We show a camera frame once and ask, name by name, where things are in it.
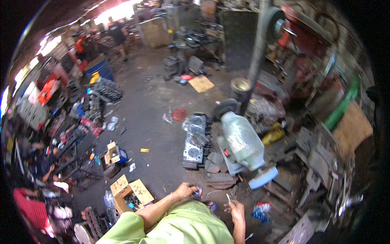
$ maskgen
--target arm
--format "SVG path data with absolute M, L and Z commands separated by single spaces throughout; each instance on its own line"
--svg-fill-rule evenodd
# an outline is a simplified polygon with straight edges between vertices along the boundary
M 19 197 L 26 198 L 26 196 L 38 197 L 38 194 L 39 194 L 38 190 L 30 191 L 26 188 L 15 188 L 14 189 L 15 199 L 17 199 Z
M 31 145 L 31 148 L 36 149 L 36 150 L 43 150 L 43 144 L 42 143 L 33 143 Z
M 245 244 L 244 205 L 239 201 L 233 200 L 229 202 L 229 208 L 225 209 L 225 212 L 232 213 L 234 244 Z
M 45 176 L 42 177 L 42 181 L 43 181 L 43 182 L 46 182 L 46 181 L 49 179 L 49 176 L 50 176 L 50 174 L 51 174 L 53 171 L 54 171 L 54 164 L 53 164 L 52 166 L 50 166 L 49 172 L 48 172 Z
M 175 203 L 189 197 L 195 191 L 198 191 L 198 187 L 190 187 L 189 183 L 182 183 L 179 188 L 167 195 L 157 203 L 140 209 L 136 212 L 144 219 L 145 230 L 150 229 L 153 225 L 163 216 L 163 214 Z
M 127 38 L 127 30 L 126 30 L 126 27 L 121 28 L 121 31 L 122 31 L 123 35 L 125 36 L 125 38 Z

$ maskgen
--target open cardboard box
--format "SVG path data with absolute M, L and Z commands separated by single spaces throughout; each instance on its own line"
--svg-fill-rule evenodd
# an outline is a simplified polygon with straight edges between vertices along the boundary
M 117 147 L 115 141 L 108 144 L 107 149 L 108 149 L 108 151 L 104 155 L 104 161 L 106 162 L 106 164 L 108 166 L 110 166 L 111 164 L 118 162 L 121 158 L 120 158 L 119 154 L 116 155 L 115 157 L 112 156 L 113 153 L 117 153 L 117 151 L 118 151 L 118 147 Z
M 124 201 L 124 198 L 129 194 L 135 194 L 140 200 L 141 204 L 139 205 L 139 209 L 144 208 L 145 205 L 149 205 L 150 202 L 154 200 L 140 179 L 129 183 L 126 176 L 122 175 L 110 186 L 110 188 L 112 194 L 114 195 L 115 208 L 118 210 L 119 214 L 123 214 L 128 211 L 133 212 L 133 210 L 129 208 Z

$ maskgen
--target yellow container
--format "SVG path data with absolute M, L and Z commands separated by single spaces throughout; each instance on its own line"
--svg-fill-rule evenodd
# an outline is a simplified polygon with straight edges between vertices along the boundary
M 279 123 L 272 125 L 271 130 L 263 137 L 261 142 L 267 146 L 275 141 L 280 140 L 284 136 L 284 130 Z
M 100 74 L 98 71 L 96 71 L 95 73 L 92 74 L 92 78 L 91 78 L 91 81 L 89 83 L 90 84 L 96 83 L 96 81 L 98 80 L 99 77 L 100 77 Z

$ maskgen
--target sandal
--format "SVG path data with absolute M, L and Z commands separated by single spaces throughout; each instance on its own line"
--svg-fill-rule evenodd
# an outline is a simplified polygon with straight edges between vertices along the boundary
M 212 213 L 217 209 L 217 204 L 211 201 L 204 202 L 204 204 L 210 209 Z

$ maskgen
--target blue sandal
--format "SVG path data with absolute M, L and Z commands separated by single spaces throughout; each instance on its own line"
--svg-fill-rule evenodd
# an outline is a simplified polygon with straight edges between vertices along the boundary
M 215 202 L 208 201 L 208 202 L 205 202 L 204 204 L 205 204 L 205 205 L 210 209 L 210 211 L 213 212 L 213 213 L 214 213 L 215 210 L 217 209 L 217 204 L 216 204 Z

